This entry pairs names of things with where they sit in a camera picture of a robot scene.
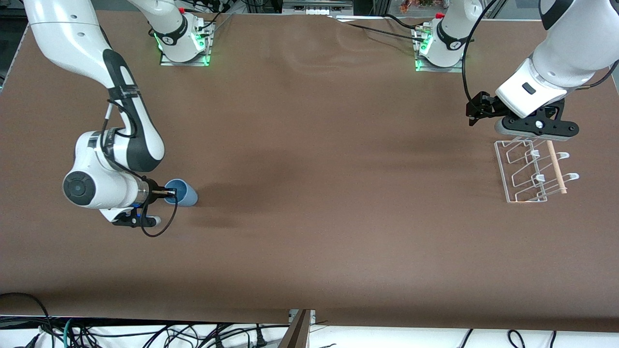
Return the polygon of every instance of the table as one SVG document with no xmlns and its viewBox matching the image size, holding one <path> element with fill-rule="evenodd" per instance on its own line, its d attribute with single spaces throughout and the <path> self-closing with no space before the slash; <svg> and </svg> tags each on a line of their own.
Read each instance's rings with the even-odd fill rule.
<svg viewBox="0 0 619 348">
<path fill-rule="evenodd" d="M 563 117 L 581 127 L 555 146 L 581 175 L 569 194 L 510 205 L 503 138 L 492 121 L 467 126 L 460 75 L 415 72 L 407 40 L 323 16 L 236 15 L 209 67 L 160 67 L 140 13 L 98 15 L 165 141 L 149 176 L 185 179 L 199 202 L 154 239 L 73 206 L 62 178 L 107 94 L 28 32 L 0 96 L 2 291 L 67 316 L 255 323 L 315 308 L 330 324 L 619 328 L 612 83 L 567 98 Z M 475 36 L 473 95 L 544 31 L 483 22 Z M 171 207 L 149 212 L 165 220 Z"/>
</svg>

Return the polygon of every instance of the blue cup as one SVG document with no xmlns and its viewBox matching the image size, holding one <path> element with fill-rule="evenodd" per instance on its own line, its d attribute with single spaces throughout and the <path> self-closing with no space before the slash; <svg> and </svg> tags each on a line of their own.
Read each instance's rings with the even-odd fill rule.
<svg viewBox="0 0 619 348">
<path fill-rule="evenodd" d="M 178 205 L 181 207 L 191 207 L 197 202 L 197 193 L 183 179 L 172 179 L 165 184 L 165 188 L 175 188 Z M 167 203 L 174 205 L 174 197 L 166 197 Z"/>
</svg>

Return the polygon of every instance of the black cable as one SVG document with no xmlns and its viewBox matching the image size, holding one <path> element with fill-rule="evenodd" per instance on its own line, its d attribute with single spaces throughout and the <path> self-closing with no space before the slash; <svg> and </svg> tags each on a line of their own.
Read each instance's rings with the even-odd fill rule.
<svg viewBox="0 0 619 348">
<path fill-rule="evenodd" d="M 161 335 L 162 332 L 166 331 L 168 328 L 170 328 L 170 325 L 166 325 L 164 327 L 162 327 L 159 331 L 157 331 L 156 333 L 153 334 L 153 336 L 151 336 L 148 341 L 146 341 L 146 343 L 144 343 L 144 345 L 142 346 L 142 348 L 149 348 L 151 344 L 153 344 L 153 342 L 155 342 L 155 340 L 157 339 L 157 337 L 159 335 Z"/>
<path fill-rule="evenodd" d="M 290 326 L 290 325 L 265 325 L 265 326 L 261 326 L 260 328 L 261 328 L 261 329 L 270 329 L 270 328 L 287 328 L 287 327 L 289 327 L 289 326 Z M 243 334 L 243 333 L 247 333 L 248 331 L 255 331 L 255 330 L 257 330 L 257 328 L 249 328 L 249 329 L 240 329 L 240 328 L 239 328 L 239 329 L 233 329 L 233 330 L 227 331 L 227 332 L 225 332 L 225 333 L 221 333 L 220 340 L 221 340 L 221 341 L 223 341 L 223 340 L 228 339 L 228 338 L 230 338 L 230 337 L 233 337 L 233 336 L 236 336 L 236 335 L 239 335 L 239 334 Z M 212 346 L 214 346 L 214 345 L 215 345 L 215 343 L 211 343 L 211 344 L 209 344 L 208 346 L 206 346 L 206 348 L 211 348 L 211 347 L 212 347 Z"/>
<path fill-rule="evenodd" d="M 106 129 L 107 129 L 107 127 L 108 127 L 108 122 L 109 122 L 109 120 L 108 120 L 107 118 L 103 121 L 103 126 L 101 127 L 101 137 L 99 137 L 99 147 L 101 148 L 101 152 L 103 153 L 103 156 L 105 157 L 105 159 L 107 159 L 107 160 L 108 160 L 108 161 L 110 161 L 111 163 L 114 163 L 115 165 L 117 165 L 117 166 L 118 166 L 118 168 L 120 168 L 120 169 L 124 170 L 125 172 L 127 172 L 127 173 L 129 173 L 129 174 L 133 175 L 134 177 L 136 177 L 136 178 L 138 178 L 138 179 L 140 179 L 140 180 L 142 180 L 142 181 L 145 181 L 145 180 L 144 180 L 144 177 L 142 177 L 142 176 L 138 175 L 136 172 L 132 171 L 131 169 L 126 168 L 124 165 L 121 165 L 121 164 L 120 164 L 120 163 L 118 163 L 115 159 L 111 158 L 111 157 L 108 155 L 108 153 L 107 153 L 107 152 L 105 152 L 105 149 L 104 149 L 104 147 L 103 147 L 103 137 L 104 137 L 104 135 L 105 135 L 105 130 L 106 130 Z"/>
<path fill-rule="evenodd" d="M 421 22 L 421 23 L 415 24 L 415 25 L 408 25 L 408 24 L 404 23 L 403 21 L 401 21 L 400 18 L 398 18 L 398 17 L 396 17 L 396 16 L 394 16 L 392 14 L 388 14 L 388 13 L 385 13 L 383 15 L 383 17 L 391 18 L 392 20 L 395 20 L 399 25 L 401 25 L 401 26 L 403 26 L 405 28 L 408 28 L 408 29 L 414 29 L 416 26 L 423 24 L 423 22 Z"/>
<path fill-rule="evenodd" d="M 479 110 L 479 108 L 477 108 L 477 106 L 475 106 L 472 103 L 473 98 L 470 97 L 469 85 L 468 85 L 468 83 L 466 81 L 466 54 L 467 54 L 467 52 L 469 50 L 470 38 L 473 37 L 473 33 L 475 32 L 475 29 L 477 29 L 477 26 L 482 21 L 483 16 L 486 15 L 486 12 L 488 12 L 488 10 L 492 7 L 492 5 L 495 4 L 495 2 L 496 2 L 496 0 L 490 1 L 488 6 L 486 6 L 486 8 L 483 9 L 482 14 L 479 16 L 477 21 L 475 21 L 475 24 L 473 24 L 473 27 L 470 30 L 469 36 L 466 38 L 466 42 L 464 43 L 464 51 L 462 52 L 462 85 L 464 86 L 464 93 L 466 94 L 466 98 L 468 99 L 469 103 L 471 103 L 471 105 L 473 105 L 473 107 L 475 107 L 475 109 L 477 111 L 483 113 L 484 115 L 492 116 L 492 117 L 494 117 L 494 116 L 503 116 L 503 113 L 489 113 L 487 111 Z"/>
<path fill-rule="evenodd" d="M 202 30 L 204 28 L 207 28 L 208 26 L 210 26 L 211 24 L 215 23 L 215 21 L 217 20 L 217 17 L 219 17 L 219 15 L 222 14 L 221 12 L 218 12 L 215 17 L 213 17 L 212 20 L 210 20 L 208 23 L 206 23 L 203 27 L 199 27 L 198 30 Z"/>
<path fill-rule="evenodd" d="M 460 348 L 464 348 L 464 346 L 466 346 L 466 342 L 469 340 L 469 336 L 472 333 L 473 333 L 473 329 L 469 329 L 466 332 L 466 335 L 464 335 L 464 339 L 462 340 L 462 344 L 460 345 Z"/>
<path fill-rule="evenodd" d="M 178 208 L 178 196 L 176 195 L 176 192 L 174 192 L 173 197 L 174 197 L 174 211 L 172 211 L 172 216 L 170 216 L 170 219 L 168 220 L 168 223 L 165 224 L 165 227 L 163 228 L 163 230 L 157 232 L 154 235 L 151 235 L 150 233 L 146 232 L 146 229 L 144 229 L 144 221 L 145 221 L 144 219 L 146 219 L 146 214 L 148 213 L 148 210 L 149 210 L 148 203 L 144 203 L 144 206 L 142 207 L 142 211 L 140 211 L 140 228 L 142 229 L 142 232 L 144 232 L 145 235 L 151 238 L 159 237 L 168 229 L 168 227 L 174 220 L 174 216 L 176 215 L 176 209 Z"/>
<path fill-rule="evenodd" d="M 219 333 L 221 331 L 223 331 L 224 329 L 229 328 L 230 326 L 232 326 L 232 324 L 230 324 L 230 323 L 217 324 L 215 329 L 213 331 L 211 331 L 208 335 L 206 335 L 206 337 L 204 338 L 202 343 L 200 343 L 196 348 L 204 347 L 211 339 L 213 339 L 216 335 L 219 335 Z"/>
<path fill-rule="evenodd" d="M 597 86 L 603 84 L 604 81 L 606 81 L 613 74 L 613 71 L 615 71 L 615 69 L 617 68 L 617 65 L 619 65 L 619 61 L 614 62 L 613 65 L 608 70 L 608 72 L 606 73 L 606 75 L 604 75 L 597 82 L 592 83 L 590 85 L 582 85 L 582 86 L 578 87 L 576 90 L 589 89 L 589 88 L 597 87 Z"/>
<path fill-rule="evenodd" d="M 45 315 L 45 320 L 47 322 L 47 325 L 50 327 L 50 331 L 52 332 L 54 331 L 54 327 L 51 325 L 50 314 L 47 312 L 47 308 L 45 308 L 45 306 L 43 305 L 43 302 L 41 302 L 41 300 L 39 300 L 36 296 L 31 295 L 31 294 L 26 294 L 25 292 L 5 292 L 3 294 L 0 294 L 0 298 L 10 297 L 10 296 L 27 297 L 33 300 L 34 302 L 36 302 L 37 305 L 41 307 L 41 310 L 43 311 L 43 314 Z M 52 348 L 56 347 L 56 340 L 54 339 L 53 336 L 51 338 L 51 346 Z"/>
<path fill-rule="evenodd" d="M 116 337 L 145 336 L 145 335 L 152 335 L 156 333 L 157 333 L 156 331 L 151 331 L 148 333 L 134 333 L 134 334 L 120 334 L 120 335 L 106 335 L 106 334 L 90 333 L 90 335 L 96 336 L 96 337 L 116 338 Z"/>
<path fill-rule="evenodd" d="M 385 32 L 384 30 L 374 29 L 374 28 L 370 28 L 370 27 L 364 27 L 364 26 L 362 26 L 362 25 L 353 24 L 353 23 L 347 23 L 347 24 L 348 24 L 348 25 L 351 25 L 351 26 L 353 26 L 353 27 L 356 27 L 356 28 L 361 28 L 361 29 L 371 30 L 371 31 L 373 31 L 373 32 L 382 33 L 382 34 L 385 34 L 385 35 L 391 35 L 391 36 L 394 36 L 394 37 L 407 38 L 407 39 L 409 39 L 409 40 L 419 41 L 419 42 L 422 42 L 422 41 L 423 41 L 423 39 L 422 39 L 422 38 L 418 38 L 418 37 L 411 37 L 411 36 L 408 36 L 408 35 L 402 35 L 402 34 L 396 34 L 396 33 Z"/>
<path fill-rule="evenodd" d="M 518 339 L 520 340 L 520 345 L 521 347 L 518 347 L 514 341 L 511 339 L 511 334 L 515 333 L 518 336 Z M 520 333 L 516 330 L 509 330 L 507 332 L 507 340 L 509 341 L 509 344 L 511 344 L 512 347 L 514 348 L 525 348 L 524 347 L 524 340 L 522 339 L 522 335 L 520 335 Z"/>
<path fill-rule="evenodd" d="M 129 120 L 129 123 L 131 123 L 131 134 L 127 135 L 127 134 L 119 133 L 119 129 L 114 131 L 114 134 L 117 134 L 118 136 L 121 136 L 121 137 L 135 138 L 137 135 L 137 123 L 133 119 L 133 117 L 129 117 L 129 112 L 127 111 L 127 109 L 125 109 L 124 106 L 117 103 L 116 100 L 108 99 L 108 103 L 116 105 L 116 107 L 118 108 L 118 111 L 127 115 L 127 119 Z"/>
<path fill-rule="evenodd" d="M 516 334 L 516 336 L 518 336 L 518 339 L 520 340 L 521 347 L 518 347 L 514 343 L 514 341 L 511 338 L 511 334 Z M 555 345 L 555 339 L 556 339 L 556 331 L 552 331 L 552 336 L 550 336 L 550 344 L 548 345 L 548 348 L 553 348 L 553 346 Z M 525 348 L 524 347 L 524 339 L 522 338 L 522 335 L 520 335 L 520 333 L 517 330 L 509 330 L 507 332 L 507 340 L 509 341 L 509 344 L 511 344 L 511 346 L 514 347 L 514 348 Z"/>
<path fill-rule="evenodd" d="M 192 327 L 192 325 L 187 325 L 187 327 L 185 327 L 181 331 L 176 331 L 173 328 L 167 329 L 166 333 L 168 334 L 168 338 L 166 338 L 165 343 L 163 344 L 164 348 L 168 348 L 170 346 L 170 343 L 172 341 L 174 341 L 174 339 L 176 339 L 176 338 L 189 343 L 191 345 L 191 348 L 194 348 L 194 344 L 191 341 L 189 341 L 189 340 L 187 340 L 185 338 L 179 337 L 185 330 L 187 330 L 187 329 L 189 329 L 191 327 Z"/>
<path fill-rule="evenodd" d="M 268 3 L 269 3 L 269 2 L 268 2 L 268 0 L 264 0 L 264 2 L 263 2 L 262 4 L 258 4 L 258 5 L 250 4 L 250 3 L 248 3 L 248 2 L 245 2 L 245 0 L 241 0 L 241 2 L 242 2 L 243 4 L 246 4 L 247 6 L 253 6 L 253 7 L 255 7 L 256 9 L 257 9 L 257 8 L 259 8 L 259 7 L 264 7 L 266 4 L 268 4 Z"/>
<path fill-rule="evenodd" d="M 555 345 L 555 338 L 556 338 L 556 331 L 552 332 L 552 336 L 550 337 L 550 344 L 548 345 L 548 348 L 553 348 Z"/>
<path fill-rule="evenodd" d="M 260 324 L 256 324 L 256 348 L 262 348 L 268 345 L 267 341 L 264 339 L 262 335 L 262 330 L 260 329 Z"/>
</svg>

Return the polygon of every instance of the cable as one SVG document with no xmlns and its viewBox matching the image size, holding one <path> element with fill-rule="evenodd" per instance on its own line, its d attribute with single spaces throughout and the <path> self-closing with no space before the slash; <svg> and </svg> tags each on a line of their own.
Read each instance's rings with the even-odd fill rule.
<svg viewBox="0 0 619 348">
<path fill-rule="evenodd" d="M 156 333 L 157 333 L 156 331 L 151 331 L 148 333 L 134 333 L 134 334 L 120 334 L 120 335 L 106 335 L 106 334 L 90 333 L 90 335 L 96 336 L 96 337 L 116 338 L 116 337 L 145 336 L 145 335 L 152 335 Z"/>
<path fill-rule="evenodd" d="M 423 22 L 421 22 L 421 23 L 416 24 L 416 25 L 408 25 L 408 24 L 404 23 L 403 21 L 401 21 L 400 18 L 398 18 L 398 17 L 396 17 L 396 16 L 394 16 L 392 14 L 388 14 L 388 13 L 385 13 L 383 15 L 383 17 L 391 18 L 392 20 L 395 20 L 399 25 L 401 25 L 401 26 L 403 26 L 405 28 L 408 28 L 408 29 L 415 29 L 416 26 L 423 24 Z"/>
<path fill-rule="evenodd" d="M 203 27 L 199 27 L 198 30 L 202 30 L 207 28 L 208 26 L 210 26 L 211 24 L 215 23 L 215 21 L 217 20 L 217 17 L 219 17 L 219 15 L 222 14 L 221 12 L 218 12 L 215 17 L 213 17 L 212 20 L 210 20 L 208 23 L 206 23 Z"/>
<path fill-rule="evenodd" d="M 515 333 L 515 334 L 518 336 L 518 339 L 520 340 L 521 347 L 518 347 L 518 346 L 514 343 L 514 341 L 512 341 L 512 339 L 511 339 L 511 334 L 513 334 L 513 333 Z M 509 330 L 509 331 L 507 332 L 507 339 L 508 339 L 508 341 L 509 341 L 509 344 L 511 344 L 511 346 L 512 346 L 512 347 L 514 347 L 514 348 L 525 348 L 525 347 L 524 347 L 524 340 L 522 339 L 522 335 L 520 335 L 520 333 L 519 333 L 518 331 L 516 331 L 516 330 Z"/>
<path fill-rule="evenodd" d="M 127 109 L 125 109 L 122 105 L 117 103 L 116 100 L 108 99 L 108 103 L 116 105 L 116 107 L 118 108 L 118 111 L 124 113 L 125 115 L 127 115 L 127 119 L 129 120 L 129 123 L 131 123 L 131 134 L 127 135 L 127 134 L 119 133 L 118 129 L 116 131 L 114 131 L 114 134 L 117 134 L 118 136 L 121 136 L 121 137 L 128 137 L 128 138 L 136 137 L 136 135 L 137 135 L 137 124 L 136 124 L 136 121 L 133 118 L 129 117 L 129 112 L 127 111 Z"/>
<path fill-rule="evenodd" d="M 520 347 L 518 347 L 514 341 L 511 339 L 511 334 L 516 334 L 516 336 L 518 336 L 518 339 L 520 340 Z M 556 331 L 552 331 L 552 335 L 550 336 L 550 344 L 548 345 L 548 348 L 553 348 L 553 346 L 555 345 L 555 339 L 556 339 Z M 507 332 L 507 340 L 509 341 L 509 344 L 511 344 L 512 347 L 514 348 L 525 348 L 524 347 L 524 340 L 522 338 L 522 335 L 520 335 L 520 333 L 517 330 L 509 330 Z"/>
<path fill-rule="evenodd" d="M 10 296 L 27 297 L 27 298 L 33 300 L 34 302 L 36 302 L 37 305 L 39 305 L 39 307 L 41 307 L 41 310 L 43 311 L 43 314 L 45 314 L 45 320 L 47 322 L 47 325 L 50 327 L 50 331 L 53 332 L 54 327 L 51 325 L 50 314 L 47 312 L 47 308 L 45 308 L 45 306 L 43 305 L 43 302 L 41 302 L 41 300 L 36 298 L 36 296 L 30 295 L 30 294 L 26 294 L 25 292 L 5 292 L 3 294 L 0 294 L 0 298 L 10 297 Z M 56 347 L 56 340 L 54 339 L 54 337 L 51 338 L 51 346 L 52 346 L 52 348 Z"/>
<path fill-rule="evenodd" d="M 210 11 L 211 11 L 211 12 L 213 12 L 213 13 L 215 12 L 215 9 L 214 9 L 213 7 L 208 7 L 208 6 L 206 6 L 206 5 L 199 5 L 199 4 L 197 3 L 197 0 L 196 0 L 196 1 L 193 1 L 193 0 L 180 0 L 180 1 L 181 1 L 181 2 L 185 2 L 186 4 L 190 4 L 190 5 L 192 5 L 194 8 L 196 8 L 196 6 L 200 6 L 200 7 L 204 7 L 205 9 L 210 10 Z"/>
<path fill-rule="evenodd" d="M 144 343 L 144 345 L 142 346 L 142 348 L 149 348 L 151 344 L 153 344 L 153 342 L 155 342 L 156 338 L 161 335 L 162 332 L 166 331 L 168 328 L 170 327 L 170 325 L 166 325 L 164 327 L 162 327 L 159 331 L 157 331 L 156 333 L 153 334 L 153 336 L 151 336 L 148 341 L 146 341 L 146 343 Z"/>
<path fill-rule="evenodd" d="M 556 330 L 552 331 L 552 336 L 550 336 L 550 344 L 548 348 L 553 348 L 555 346 L 555 338 L 556 338 Z"/>
<path fill-rule="evenodd" d="M 466 54 L 469 50 L 469 43 L 470 43 L 470 38 L 473 37 L 473 33 L 475 32 L 475 29 L 477 29 L 477 26 L 479 25 L 479 23 L 482 21 L 483 16 L 486 15 L 486 12 L 488 12 L 488 10 L 492 7 L 492 5 L 494 5 L 496 2 L 496 0 L 492 0 L 490 1 L 490 3 L 488 4 L 488 6 L 486 6 L 486 8 L 483 9 L 482 14 L 479 16 L 479 18 L 477 19 L 477 21 L 475 21 L 475 24 L 473 24 L 473 27 L 470 30 L 470 34 L 469 36 L 466 38 L 466 42 L 464 43 L 464 51 L 462 52 L 462 85 L 464 86 L 464 93 L 466 94 L 466 98 L 468 99 L 469 103 L 471 103 L 471 105 L 473 105 L 473 107 L 483 113 L 484 115 L 487 116 L 502 116 L 503 113 L 489 113 L 487 111 L 483 111 L 483 110 L 479 110 L 479 108 L 477 108 L 477 106 L 475 106 L 472 102 L 473 102 L 473 98 L 470 97 L 470 93 L 469 93 L 469 85 L 466 81 Z"/>
<path fill-rule="evenodd" d="M 466 332 L 466 335 L 464 335 L 464 339 L 462 340 L 462 344 L 460 345 L 460 348 L 464 348 L 464 346 L 466 346 L 466 342 L 469 340 L 469 336 L 470 334 L 473 333 L 473 329 L 469 329 Z"/>
<path fill-rule="evenodd" d="M 402 35 L 402 34 L 385 32 L 384 30 L 374 29 L 374 28 L 370 28 L 370 27 L 364 27 L 364 26 L 358 25 L 358 24 L 352 24 L 352 23 L 347 23 L 347 24 L 351 25 L 353 27 L 357 27 L 357 28 L 361 28 L 361 29 L 366 29 L 366 30 L 371 30 L 373 32 L 382 33 L 382 34 L 385 34 L 385 35 L 391 35 L 391 36 L 395 36 L 395 37 L 407 38 L 409 40 L 419 41 L 419 42 L 423 41 L 422 38 L 418 38 L 418 37 L 411 37 L 411 36 L 408 36 L 408 35 Z"/>
<path fill-rule="evenodd" d="M 608 70 L 608 72 L 606 73 L 606 75 L 604 75 L 597 82 L 592 83 L 590 85 L 582 85 L 582 86 L 578 87 L 576 90 L 589 89 L 589 88 L 597 87 L 597 86 L 603 84 L 604 81 L 606 81 L 612 75 L 613 71 L 615 71 L 615 69 L 617 68 L 617 65 L 619 65 L 619 61 L 614 62 L 613 65 Z"/>
<path fill-rule="evenodd" d="M 289 327 L 289 326 L 290 326 L 290 325 L 283 325 L 283 324 L 282 324 L 282 325 L 265 325 L 265 326 L 261 326 L 260 328 L 261 328 L 261 329 L 270 329 L 270 328 L 287 328 L 287 327 Z M 249 328 L 249 329 L 240 329 L 240 328 L 238 328 L 238 329 L 232 329 L 232 330 L 227 331 L 227 332 L 225 332 L 225 333 L 221 333 L 221 335 L 222 335 L 222 336 L 220 337 L 220 340 L 221 340 L 221 341 L 223 341 L 223 340 L 225 340 L 225 339 L 227 339 L 227 338 L 230 338 L 230 337 L 233 337 L 233 336 L 236 336 L 236 335 L 239 335 L 239 334 L 247 333 L 248 331 L 255 331 L 255 330 L 257 330 L 257 328 Z M 209 344 L 208 346 L 206 346 L 206 348 L 211 348 L 211 347 L 213 347 L 214 345 L 215 345 L 215 343 L 211 343 L 211 344 Z"/>
<path fill-rule="evenodd" d="M 176 330 L 171 329 L 171 328 L 167 329 L 166 333 L 168 334 L 168 337 L 165 339 L 165 342 L 163 343 L 163 348 L 169 348 L 170 343 L 172 343 L 172 341 L 174 341 L 174 339 L 176 339 L 176 338 L 189 343 L 191 345 L 191 348 L 194 348 L 194 344 L 190 340 L 188 340 L 186 338 L 183 338 L 183 337 L 179 337 L 183 333 L 183 331 L 189 329 L 189 327 L 190 327 L 190 325 L 187 325 L 187 327 L 182 329 L 181 331 L 176 331 Z"/>
<path fill-rule="evenodd" d="M 71 320 L 73 320 L 73 318 L 67 320 L 67 323 L 64 325 L 64 330 L 63 330 L 64 348 L 69 348 L 69 344 L 67 343 L 67 334 L 69 333 L 69 325 L 71 324 Z"/>
<path fill-rule="evenodd" d="M 178 208 L 178 196 L 176 195 L 176 192 L 174 192 L 174 210 L 172 211 L 172 216 L 170 216 L 170 219 L 168 220 L 168 223 L 165 224 L 165 227 L 163 228 L 163 230 L 159 231 L 158 233 L 151 235 L 148 232 L 146 232 L 146 229 L 144 229 L 144 219 L 146 217 L 146 214 L 148 213 L 149 210 L 149 205 L 148 203 L 144 203 L 144 206 L 142 207 L 142 211 L 140 212 L 140 228 L 142 229 L 142 232 L 147 235 L 148 237 L 151 238 L 155 238 L 155 237 L 159 237 L 160 235 L 162 235 L 170 226 L 170 224 L 172 223 L 172 221 L 174 220 L 174 216 L 176 215 L 176 210 Z"/>
<path fill-rule="evenodd" d="M 140 180 L 144 181 L 144 178 L 143 178 L 142 176 L 138 175 L 136 172 L 132 171 L 131 169 L 126 168 L 124 165 L 121 165 L 121 164 L 120 164 L 120 163 L 118 163 L 115 159 L 111 158 L 111 157 L 108 155 L 108 153 L 107 153 L 107 152 L 105 152 L 105 149 L 104 149 L 104 147 L 103 147 L 103 137 L 104 137 L 104 135 L 105 135 L 105 131 L 106 131 L 106 130 L 107 130 L 107 128 L 108 128 L 108 121 L 109 121 L 109 119 L 108 119 L 108 118 L 106 118 L 106 119 L 103 121 L 103 126 L 101 127 L 101 137 L 99 137 L 99 147 L 101 148 L 101 153 L 103 153 L 103 156 L 105 157 L 105 159 L 107 159 L 107 160 L 108 160 L 108 161 L 110 161 L 111 163 L 114 163 L 115 165 L 117 165 L 117 166 L 118 166 L 118 168 L 120 168 L 120 169 L 124 170 L 125 172 L 127 172 L 127 173 L 129 173 L 129 174 L 133 175 L 134 177 L 136 177 L 136 178 L 138 178 L 138 179 L 140 179 Z"/>
<path fill-rule="evenodd" d="M 260 329 L 260 324 L 256 324 L 256 348 L 262 348 L 268 345 L 267 341 L 264 339 L 262 335 L 262 330 Z"/>
<path fill-rule="evenodd" d="M 268 4 L 268 3 L 269 3 L 269 2 L 268 2 L 268 0 L 264 0 L 264 2 L 263 2 L 262 4 L 258 4 L 258 5 L 250 4 L 250 3 L 248 3 L 248 2 L 245 2 L 245 0 L 241 0 L 241 2 L 242 2 L 243 4 L 246 4 L 247 6 L 253 6 L 253 7 L 255 7 L 255 8 L 263 7 L 264 5 L 266 5 L 266 4 Z"/>
</svg>

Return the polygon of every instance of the plug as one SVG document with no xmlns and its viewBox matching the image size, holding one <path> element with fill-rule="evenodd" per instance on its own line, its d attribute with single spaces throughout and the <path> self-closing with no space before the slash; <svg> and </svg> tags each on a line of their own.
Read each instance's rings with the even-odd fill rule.
<svg viewBox="0 0 619 348">
<path fill-rule="evenodd" d="M 219 335 L 215 336 L 215 348 L 225 348 Z"/>
<path fill-rule="evenodd" d="M 25 346 L 24 348 L 35 348 L 35 345 L 37 344 L 38 337 L 39 337 L 40 335 L 41 335 L 41 334 L 37 334 L 35 337 L 33 337 L 33 338 L 30 340 L 30 342 L 28 342 L 28 344 L 26 344 L 26 346 Z"/>
<path fill-rule="evenodd" d="M 260 325 L 256 324 L 256 348 L 262 348 L 264 346 L 266 346 L 267 344 L 269 344 L 267 341 L 264 340 L 264 336 L 262 335 L 262 330 L 260 330 Z"/>
</svg>

